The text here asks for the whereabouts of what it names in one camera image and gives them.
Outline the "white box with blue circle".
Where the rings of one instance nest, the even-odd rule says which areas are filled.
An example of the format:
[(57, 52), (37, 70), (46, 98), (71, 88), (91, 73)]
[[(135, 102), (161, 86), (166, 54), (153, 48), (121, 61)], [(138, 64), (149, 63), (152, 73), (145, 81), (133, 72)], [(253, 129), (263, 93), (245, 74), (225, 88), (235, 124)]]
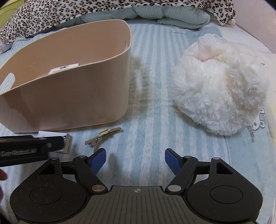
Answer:
[(37, 137), (58, 137), (59, 146), (57, 147), (57, 149), (53, 150), (53, 152), (66, 154), (69, 151), (71, 135), (68, 133), (39, 131)]

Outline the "blue white floral box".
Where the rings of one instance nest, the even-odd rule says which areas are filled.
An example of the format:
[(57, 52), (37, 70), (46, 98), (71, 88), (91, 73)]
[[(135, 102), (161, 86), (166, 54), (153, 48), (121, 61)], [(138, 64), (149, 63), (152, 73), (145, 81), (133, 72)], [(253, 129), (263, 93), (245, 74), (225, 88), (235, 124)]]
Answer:
[(53, 73), (56, 73), (56, 72), (72, 69), (72, 68), (75, 68), (75, 67), (78, 67), (78, 66), (80, 66), (79, 63), (74, 63), (74, 64), (70, 64), (70, 65), (60, 66), (60, 67), (51, 69), (48, 74), (53, 74)]

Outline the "beige hair clip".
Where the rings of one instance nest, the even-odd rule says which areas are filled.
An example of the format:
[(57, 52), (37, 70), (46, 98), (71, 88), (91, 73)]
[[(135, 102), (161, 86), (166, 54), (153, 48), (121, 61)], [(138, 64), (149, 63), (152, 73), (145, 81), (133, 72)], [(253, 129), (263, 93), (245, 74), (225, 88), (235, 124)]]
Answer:
[(116, 127), (116, 128), (105, 128), (98, 132), (98, 134), (90, 139), (85, 141), (85, 145), (92, 145), (93, 146), (93, 152), (95, 153), (99, 148), (100, 148), (100, 142), (103, 138), (108, 137), (111, 134), (120, 132), (122, 130), (121, 127)]

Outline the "blue striped bed sheet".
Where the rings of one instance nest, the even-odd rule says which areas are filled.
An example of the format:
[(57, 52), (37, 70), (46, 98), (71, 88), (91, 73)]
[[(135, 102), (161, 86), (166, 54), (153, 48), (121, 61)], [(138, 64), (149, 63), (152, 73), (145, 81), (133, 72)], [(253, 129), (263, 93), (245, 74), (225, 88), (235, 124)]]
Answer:
[[(173, 178), (164, 159), (167, 148), (200, 161), (219, 157), (261, 191), (263, 204), (257, 222), (272, 223), (275, 217), (275, 151), (269, 129), (272, 114), (267, 103), (251, 125), (234, 135), (223, 136), (207, 132), (183, 114), (173, 96), (175, 65), (199, 37), (217, 34), (245, 46), (251, 43), (252, 37), (237, 27), (224, 28), (213, 23), (189, 30), (145, 19), (125, 22), (132, 34), (125, 115), (111, 123), (58, 130), (71, 135), (69, 151), (52, 153), (52, 156), (70, 161), (79, 155), (90, 155), (93, 147), (85, 145), (86, 140), (105, 128), (121, 127), (120, 132), (100, 142), (106, 149), (107, 160), (98, 176), (106, 186), (166, 186)], [(58, 31), (18, 39), (8, 52), (1, 54), (1, 68), (22, 48)], [(1, 80), (1, 94), (9, 90), (14, 81), (13, 74)]]

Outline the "beige plastic storage basket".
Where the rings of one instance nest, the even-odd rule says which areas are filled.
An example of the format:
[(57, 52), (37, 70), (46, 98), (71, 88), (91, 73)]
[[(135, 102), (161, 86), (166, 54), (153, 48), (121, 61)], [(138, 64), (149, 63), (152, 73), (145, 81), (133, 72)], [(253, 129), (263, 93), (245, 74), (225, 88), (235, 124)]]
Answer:
[[(1, 80), (1, 124), (14, 133), (115, 122), (128, 109), (132, 34), (123, 20), (91, 22), (45, 36), (14, 54)], [(80, 66), (48, 74), (53, 68)]]

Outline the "white fluffy plush toy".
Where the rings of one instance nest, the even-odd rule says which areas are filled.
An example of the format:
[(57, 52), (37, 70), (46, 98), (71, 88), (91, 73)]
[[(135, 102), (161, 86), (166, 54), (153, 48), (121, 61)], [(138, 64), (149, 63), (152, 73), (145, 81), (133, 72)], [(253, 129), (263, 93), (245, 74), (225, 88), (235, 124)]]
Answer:
[(173, 70), (174, 101), (208, 132), (233, 135), (259, 115), (270, 73), (262, 52), (205, 34), (185, 50)]

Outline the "leopard print blanket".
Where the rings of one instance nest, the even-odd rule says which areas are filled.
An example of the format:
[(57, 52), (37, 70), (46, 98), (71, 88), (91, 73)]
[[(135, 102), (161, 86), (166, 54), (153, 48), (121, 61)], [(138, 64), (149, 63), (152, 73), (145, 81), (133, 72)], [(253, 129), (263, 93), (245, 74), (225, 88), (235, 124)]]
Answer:
[(224, 26), (236, 15), (232, 1), (27, 1), (1, 28), (1, 43), (13, 44), (77, 17), (134, 7), (195, 7), (210, 10)]

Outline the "light green quilted comforter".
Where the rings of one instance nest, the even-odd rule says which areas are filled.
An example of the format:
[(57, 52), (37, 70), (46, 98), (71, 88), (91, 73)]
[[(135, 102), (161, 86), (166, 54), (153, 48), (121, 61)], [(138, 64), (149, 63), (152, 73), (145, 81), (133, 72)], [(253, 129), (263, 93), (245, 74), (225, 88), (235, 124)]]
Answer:
[(186, 29), (198, 29), (210, 22), (210, 15), (194, 7), (146, 6), (89, 13), (57, 25), (57, 28), (71, 27), (102, 20), (127, 20), (141, 17), (156, 20), (159, 24), (173, 25)]

